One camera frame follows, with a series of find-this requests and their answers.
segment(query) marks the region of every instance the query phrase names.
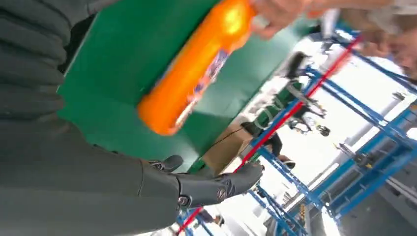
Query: orange bottle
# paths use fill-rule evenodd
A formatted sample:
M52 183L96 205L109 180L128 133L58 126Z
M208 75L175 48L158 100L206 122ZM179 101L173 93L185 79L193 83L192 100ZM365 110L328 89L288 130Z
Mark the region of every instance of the orange bottle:
M254 16L248 0L217 4L138 104L139 118L160 135L175 134L228 56L246 43Z

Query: human hand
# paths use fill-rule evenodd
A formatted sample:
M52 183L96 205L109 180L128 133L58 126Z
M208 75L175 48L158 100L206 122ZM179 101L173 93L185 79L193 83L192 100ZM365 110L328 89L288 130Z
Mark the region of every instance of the human hand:
M366 57L386 58L390 54L391 36L381 29L362 32L364 47L360 53Z
M261 38L270 39L278 31L291 24L312 0L252 0L258 15L269 21L266 27L253 26L253 31Z

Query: bottle label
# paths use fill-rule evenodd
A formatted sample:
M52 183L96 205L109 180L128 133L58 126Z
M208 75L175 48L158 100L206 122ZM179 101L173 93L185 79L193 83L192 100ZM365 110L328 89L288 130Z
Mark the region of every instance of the bottle label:
M182 125L186 118L191 114L194 106L201 99L204 91L211 83L215 82L217 75L219 74L221 68L224 66L227 58L229 58L229 54L225 51L220 51L216 55L213 62L208 66L206 72L204 73L204 76L194 87L192 94L188 96L188 104L182 111L181 115L178 117L175 123L176 126Z

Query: metal rack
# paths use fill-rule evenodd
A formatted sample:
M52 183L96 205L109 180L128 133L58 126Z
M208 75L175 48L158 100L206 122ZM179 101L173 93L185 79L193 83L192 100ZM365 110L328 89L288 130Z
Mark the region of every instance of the metal rack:
M355 31L347 28L344 28L343 30L346 33L349 33L352 37L358 37ZM333 43L338 43L348 49L350 46L350 50L352 49L352 44L340 41L340 37L335 36L332 38L332 41ZM364 62L368 63L370 66L380 70L382 73L386 74L407 88L409 91L417 94L417 90L405 80L406 77L385 70L375 62L362 57L355 51L352 51L352 53L361 58ZM297 98L294 102L292 102L292 104L290 104L290 106L278 114L271 127L264 132L266 135L264 137L261 136L254 139L251 142L251 145L254 147L255 151L262 155L284 178L293 183L297 189L304 194L306 204L311 203L319 210L325 209L330 216L338 221L343 215L347 214L350 210L357 206L364 198L372 194L382 184L384 184L391 175L401 170L407 163L417 157L417 142L408 138L406 133L400 128L400 124L405 122L409 116L417 116L417 111L413 111L411 108L408 108L397 118L388 122L380 114L360 102L349 92L345 91L341 86L333 81L326 80L327 75L321 74L319 71L310 66L304 70L304 74L310 78L310 82L304 90L304 96L306 98L311 95L314 85L320 86L320 82L324 82L321 85L321 88L324 91L328 92L335 99L352 109L366 121L379 128L380 132L369 140L361 149L352 153L350 160L338 167L338 169L336 169L332 174L330 174L330 176L322 181L321 184L312 190L298 180L298 178L294 176L283 163L278 161L276 157L264 147L256 149L256 147L259 146L259 143L262 142L265 137L268 137L268 134L274 133L277 124L282 123L282 121L286 118L286 115L290 114L291 111L297 107L299 101L302 101L302 99ZM384 155L380 154L377 160L371 160L371 151L386 139L391 139L395 142L393 150ZM358 172L359 177L356 178L344 191L330 199L329 202L323 202L323 195L327 194L326 190L335 184L343 175L345 175L345 173L351 170ZM306 231L300 228L301 225L294 223L297 221L297 216L294 217L294 215L297 215L296 209L293 209L291 214L286 213L285 211L282 213L282 208L279 204L275 202L260 186L258 186L258 191L266 197L269 206L267 206L256 193L250 192L250 194L264 208L267 208L268 212L277 221L280 226L277 229L277 235L281 235L282 232L286 232L287 235L291 236L307 235Z

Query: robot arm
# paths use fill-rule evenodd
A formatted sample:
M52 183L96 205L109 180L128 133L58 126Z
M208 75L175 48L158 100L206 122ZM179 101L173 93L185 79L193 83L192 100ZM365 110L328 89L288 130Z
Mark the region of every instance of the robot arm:
M260 165L207 179L158 171L88 144L56 115L57 66L78 21L114 1L0 1L0 235L134 235L167 227L180 207L245 192Z

